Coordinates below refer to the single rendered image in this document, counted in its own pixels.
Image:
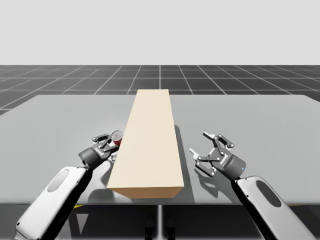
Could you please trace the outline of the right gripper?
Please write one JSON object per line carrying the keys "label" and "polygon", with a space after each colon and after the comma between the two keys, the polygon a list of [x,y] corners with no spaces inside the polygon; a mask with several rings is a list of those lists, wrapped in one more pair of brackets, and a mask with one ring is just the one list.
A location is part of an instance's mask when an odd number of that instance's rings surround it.
{"label": "right gripper", "polygon": [[[203,136],[213,143],[213,149],[209,156],[200,156],[190,148],[189,152],[193,155],[195,167],[209,177],[213,177],[218,170],[229,180],[240,178],[247,164],[229,151],[235,145],[221,134],[215,135],[203,132]],[[204,163],[210,163],[210,167],[206,167]]]}

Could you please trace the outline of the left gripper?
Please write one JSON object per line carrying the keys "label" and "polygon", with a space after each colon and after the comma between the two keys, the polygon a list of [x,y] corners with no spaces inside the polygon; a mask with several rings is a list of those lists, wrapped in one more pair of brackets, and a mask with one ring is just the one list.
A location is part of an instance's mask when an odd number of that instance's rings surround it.
{"label": "left gripper", "polygon": [[86,168],[97,168],[105,161],[114,163],[120,145],[111,146],[112,139],[108,133],[92,138],[93,145],[81,151],[78,156]]}

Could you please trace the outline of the red and white can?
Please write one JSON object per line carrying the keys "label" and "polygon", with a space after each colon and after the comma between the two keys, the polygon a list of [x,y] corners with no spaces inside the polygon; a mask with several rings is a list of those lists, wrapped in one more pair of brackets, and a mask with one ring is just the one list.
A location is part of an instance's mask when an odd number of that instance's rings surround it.
{"label": "red and white can", "polygon": [[110,138],[115,145],[120,145],[123,139],[124,133],[121,130],[115,130],[111,135]]}

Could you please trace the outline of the tall board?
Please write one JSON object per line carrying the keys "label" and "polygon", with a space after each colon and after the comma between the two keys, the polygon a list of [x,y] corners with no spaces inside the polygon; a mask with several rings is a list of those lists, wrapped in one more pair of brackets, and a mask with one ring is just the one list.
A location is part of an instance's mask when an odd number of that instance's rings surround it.
{"label": "tall board", "polygon": [[130,199],[170,199],[184,187],[167,89],[139,89],[106,187]]}

